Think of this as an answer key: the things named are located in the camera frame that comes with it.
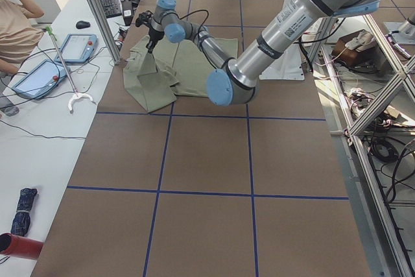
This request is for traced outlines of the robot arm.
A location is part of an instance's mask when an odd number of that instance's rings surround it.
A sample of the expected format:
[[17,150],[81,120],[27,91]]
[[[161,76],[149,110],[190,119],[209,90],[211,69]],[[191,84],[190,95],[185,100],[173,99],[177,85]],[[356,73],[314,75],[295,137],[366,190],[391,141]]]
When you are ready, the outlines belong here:
[[215,66],[206,82],[207,96],[218,106],[245,104],[256,93],[262,72],[277,60],[315,21],[326,17],[360,16],[375,12],[380,0],[291,0],[238,58],[228,55],[199,24],[184,21],[175,11],[176,0],[157,0],[136,26],[148,27],[148,52],[167,38],[171,43],[191,40]]

